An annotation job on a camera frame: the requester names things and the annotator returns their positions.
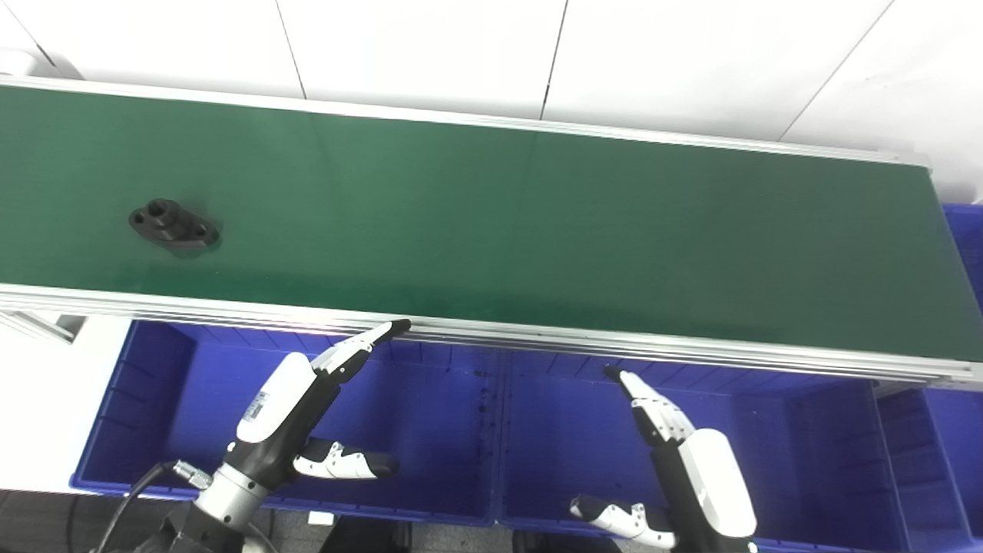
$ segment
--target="black cable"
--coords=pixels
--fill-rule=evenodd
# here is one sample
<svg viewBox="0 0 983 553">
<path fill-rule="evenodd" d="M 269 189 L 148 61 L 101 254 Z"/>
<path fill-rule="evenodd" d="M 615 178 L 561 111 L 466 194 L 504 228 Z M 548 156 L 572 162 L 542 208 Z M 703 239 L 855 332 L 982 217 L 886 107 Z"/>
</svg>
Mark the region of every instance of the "black cable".
<svg viewBox="0 0 983 553">
<path fill-rule="evenodd" d="M 75 553 L 75 544 L 72 543 L 72 530 L 75 526 L 75 508 L 79 505 L 79 498 L 82 496 L 72 496 L 72 502 L 68 504 L 68 516 L 65 518 L 65 549 L 68 553 Z"/>
<path fill-rule="evenodd" d="M 127 493 L 126 497 L 123 498 L 123 502 L 120 506 L 116 508 L 116 512 L 113 513 L 112 519 L 109 520 L 109 526 L 106 528 L 106 532 L 102 534 L 102 541 L 99 542 L 99 546 L 95 548 L 95 553 L 104 553 L 106 550 L 106 545 L 109 544 L 109 539 L 113 536 L 113 530 L 116 529 L 117 522 L 120 521 L 120 517 L 123 516 L 123 512 L 126 508 L 130 506 L 130 502 L 134 500 L 137 496 L 144 493 L 150 482 L 156 480 L 161 474 L 165 472 L 170 472 L 174 469 L 174 465 L 177 461 L 169 462 L 159 462 L 155 464 L 153 468 L 148 470 L 146 474 L 137 480 L 137 483 L 130 487 L 130 491 Z"/>
</svg>

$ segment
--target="metal connector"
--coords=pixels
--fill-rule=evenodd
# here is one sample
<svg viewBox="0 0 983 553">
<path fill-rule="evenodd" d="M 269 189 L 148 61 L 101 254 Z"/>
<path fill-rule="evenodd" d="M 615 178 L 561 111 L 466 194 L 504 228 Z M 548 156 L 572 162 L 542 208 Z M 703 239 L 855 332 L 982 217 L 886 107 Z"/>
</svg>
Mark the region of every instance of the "metal connector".
<svg viewBox="0 0 983 553">
<path fill-rule="evenodd" d="M 174 464 L 174 473 L 200 490 L 211 485 L 210 474 L 186 461 L 177 461 Z"/>
</svg>

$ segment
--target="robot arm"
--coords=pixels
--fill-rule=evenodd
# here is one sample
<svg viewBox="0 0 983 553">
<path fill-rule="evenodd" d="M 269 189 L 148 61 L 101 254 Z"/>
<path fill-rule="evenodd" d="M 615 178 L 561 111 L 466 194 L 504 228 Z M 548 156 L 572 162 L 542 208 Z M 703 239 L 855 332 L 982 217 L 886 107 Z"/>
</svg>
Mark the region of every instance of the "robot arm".
<svg viewBox="0 0 983 553">
<path fill-rule="evenodd" d="M 749 551 L 757 521 L 744 478 L 727 437 L 695 429 L 672 401 L 638 375 L 605 367 L 631 401 L 639 433 L 663 487 L 667 518 L 661 512 L 580 496 L 570 513 L 611 533 L 673 551 Z"/>
<path fill-rule="evenodd" d="M 236 429 L 222 466 L 191 507 L 189 519 L 207 517 L 243 532 L 267 495 L 298 474 L 317 478 L 379 478 L 399 467 L 389 454 L 367 453 L 310 438 L 311 431 L 369 359 L 379 343 L 410 328 L 384 323 L 347 338 L 309 361 L 289 353 L 262 385 Z M 211 535 L 221 532 L 213 531 Z"/>
</svg>

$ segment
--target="mounting hole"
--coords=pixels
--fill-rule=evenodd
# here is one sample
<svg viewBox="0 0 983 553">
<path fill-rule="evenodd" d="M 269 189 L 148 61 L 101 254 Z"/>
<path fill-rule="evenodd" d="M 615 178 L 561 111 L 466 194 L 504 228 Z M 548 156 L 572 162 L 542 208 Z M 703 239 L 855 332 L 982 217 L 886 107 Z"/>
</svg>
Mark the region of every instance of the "mounting hole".
<svg viewBox="0 0 983 553">
<path fill-rule="evenodd" d="M 164 207 L 164 205 L 161 204 L 160 202 L 157 202 L 156 200 L 146 205 L 146 212 L 149 213 L 150 216 L 152 217 L 159 217 L 161 215 L 164 215 L 164 212 L 166 211 L 167 209 Z"/>
</svg>

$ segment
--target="black fingertip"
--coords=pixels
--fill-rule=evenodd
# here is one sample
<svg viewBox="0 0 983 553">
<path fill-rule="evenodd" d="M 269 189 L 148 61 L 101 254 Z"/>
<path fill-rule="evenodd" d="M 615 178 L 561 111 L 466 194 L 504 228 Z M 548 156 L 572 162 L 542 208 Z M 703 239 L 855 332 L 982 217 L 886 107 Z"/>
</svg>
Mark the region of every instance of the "black fingertip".
<svg viewBox="0 0 983 553">
<path fill-rule="evenodd" d="M 576 507 L 576 511 L 580 513 L 580 519 L 582 521 L 593 522 L 604 513 L 610 504 L 610 501 L 598 499 L 592 495 L 580 494 L 570 502 L 570 509 L 572 512 L 574 511 L 573 508 Z"/>
<path fill-rule="evenodd" d="M 366 464 L 376 478 L 394 476 L 399 472 L 399 460 L 391 454 L 366 453 Z"/>
<path fill-rule="evenodd" d="M 388 332 L 382 335 L 376 343 L 396 338 L 410 330 L 411 326 L 412 324 L 410 323 L 409 319 L 396 319 L 395 321 L 389 321 Z"/>
<path fill-rule="evenodd" d="M 621 374 L 621 371 L 624 369 L 617 365 L 605 365 L 605 368 L 602 370 L 604 371 L 606 377 L 614 380 L 618 384 L 621 383 L 621 379 L 618 378 L 618 375 Z"/>
</svg>

